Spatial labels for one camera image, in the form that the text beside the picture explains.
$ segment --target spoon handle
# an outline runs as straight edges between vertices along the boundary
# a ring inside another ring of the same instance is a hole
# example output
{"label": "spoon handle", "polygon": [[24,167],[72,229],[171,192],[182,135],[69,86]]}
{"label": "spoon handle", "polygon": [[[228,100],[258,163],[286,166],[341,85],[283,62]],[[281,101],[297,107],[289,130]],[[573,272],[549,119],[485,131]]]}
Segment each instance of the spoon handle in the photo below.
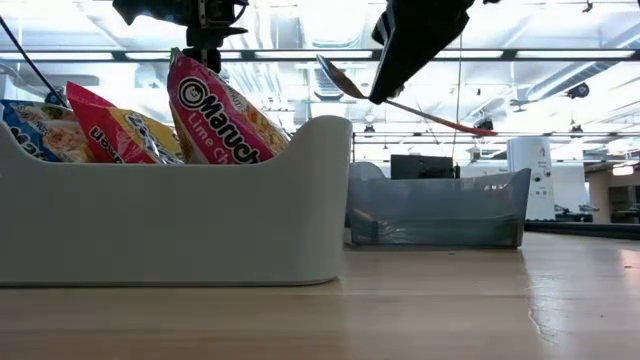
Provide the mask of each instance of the spoon handle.
{"label": "spoon handle", "polygon": [[466,132],[466,133],[470,133],[470,134],[474,134],[474,135],[479,135],[479,136],[496,136],[498,135],[497,132],[492,131],[492,130],[485,130],[485,129],[476,129],[476,128],[471,128],[468,126],[464,126],[464,125],[460,125],[460,124],[456,124],[454,122],[451,122],[449,120],[445,120],[443,118],[439,118],[437,116],[431,115],[431,114],[427,114],[427,113],[423,113],[422,111],[418,111],[416,109],[412,109],[408,106],[402,105],[402,104],[398,104],[395,101],[391,101],[391,100],[385,100],[385,102],[387,104],[393,105],[399,109],[402,109],[404,111],[408,111],[414,115],[418,115],[420,117],[424,117],[427,118],[429,120],[432,120],[434,122],[437,122],[438,124],[444,125],[444,126],[448,126],[452,129],[456,129],[462,132]]}

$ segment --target black monitor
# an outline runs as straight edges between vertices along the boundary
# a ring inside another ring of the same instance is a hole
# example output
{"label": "black monitor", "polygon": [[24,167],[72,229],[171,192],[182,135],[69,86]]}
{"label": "black monitor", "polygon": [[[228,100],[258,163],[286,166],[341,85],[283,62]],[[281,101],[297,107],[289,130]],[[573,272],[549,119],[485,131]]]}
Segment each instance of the black monitor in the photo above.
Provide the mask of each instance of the black monitor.
{"label": "black monitor", "polygon": [[391,179],[452,179],[453,159],[422,155],[391,155]]}

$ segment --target desk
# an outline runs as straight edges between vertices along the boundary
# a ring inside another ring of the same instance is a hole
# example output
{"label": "desk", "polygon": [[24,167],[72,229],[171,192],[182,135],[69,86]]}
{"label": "desk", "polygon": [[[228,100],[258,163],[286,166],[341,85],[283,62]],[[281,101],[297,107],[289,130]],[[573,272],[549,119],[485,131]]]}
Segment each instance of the desk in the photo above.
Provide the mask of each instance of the desk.
{"label": "desk", "polygon": [[345,253],[299,288],[0,290],[2,360],[637,359],[640,243]]}

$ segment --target blue noodle package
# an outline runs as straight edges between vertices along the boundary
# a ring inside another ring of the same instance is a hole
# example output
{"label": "blue noodle package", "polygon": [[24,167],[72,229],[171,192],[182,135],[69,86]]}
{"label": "blue noodle package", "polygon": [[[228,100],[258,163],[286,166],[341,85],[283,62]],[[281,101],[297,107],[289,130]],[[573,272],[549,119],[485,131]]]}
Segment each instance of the blue noodle package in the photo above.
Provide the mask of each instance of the blue noodle package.
{"label": "blue noodle package", "polygon": [[71,110],[32,101],[0,103],[2,120],[27,153],[52,162],[91,162],[86,137]]}

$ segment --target ceiling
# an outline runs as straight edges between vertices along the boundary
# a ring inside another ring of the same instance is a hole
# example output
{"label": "ceiling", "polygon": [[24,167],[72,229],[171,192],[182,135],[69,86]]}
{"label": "ceiling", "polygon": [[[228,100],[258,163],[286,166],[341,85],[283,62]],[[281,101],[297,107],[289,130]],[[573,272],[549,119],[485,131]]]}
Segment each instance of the ceiling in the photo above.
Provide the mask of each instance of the ceiling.
{"label": "ceiling", "polygon": [[[448,47],[450,56],[440,59],[448,61],[425,66],[396,100],[467,125],[490,118],[499,132],[567,132],[572,123],[581,125],[586,133],[640,132],[640,62],[602,59],[608,50],[640,49],[638,2],[592,3],[593,9],[584,13],[586,4],[582,0],[508,0],[499,5],[477,1],[469,10],[471,20],[462,37]],[[385,4],[380,0],[253,0],[237,23],[249,33],[228,38],[224,48],[378,49],[370,33]],[[166,51],[186,46],[183,27],[147,17],[139,17],[129,27],[111,8],[110,1],[0,0],[0,13],[27,51],[44,52],[38,55],[61,60],[38,63],[52,83],[62,85],[71,79],[121,107],[171,122],[163,89],[166,61],[118,63],[112,59],[94,63],[87,60],[90,54],[64,51]],[[420,36],[416,35],[416,39],[419,46]],[[459,49],[517,49],[519,53],[545,49],[564,61],[459,62],[458,56],[466,57]],[[586,52],[576,62],[570,60],[571,54],[580,51],[567,51],[571,49],[604,51]],[[15,52],[6,36],[0,36],[0,52]],[[351,54],[355,56],[352,61],[338,65],[367,92],[377,63],[363,61],[366,55],[358,59],[357,52]],[[600,57],[600,61],[584,59],[591,54]],[[3,61],[0,54],[0,71],[14,85],[4,86],[5,96],[31,99],[44,92],[31,70],[24,63],[8,61],[9,55]],[[62,61],[70,56],[78,61]],[[509,138],[459,136],[454,149],[452,134],[441,133],[450,129],[409,113],[347,96],[326,101],[340,93],[313,61],[233,62],[224,63],[223,68],[223,75],[232,85],[291,131],[310,117],[333,114],[352,120],[358,132],[372,124],[377,133],[439,133],[412,138],[362,136],[358,138],[359,158],[383,160],[390,152],[411,152],[454,154],[462,160],[469,158],[471,149],[481,149],[483,156],[490,157],[503,153]],[[587,97],[565,96],[567,90],[583,82],[590,88]],[[584,151],[587,155],[609,156],[640,149],[640,141],[631,138],[625,140],[623,150],[611,150],[607,143],[616,140],[619,145],[620,137],[602,134],[583,138],[553,136],[551,140],[556,149],[553,155],[558,158],[580,158],[576,154]]]}

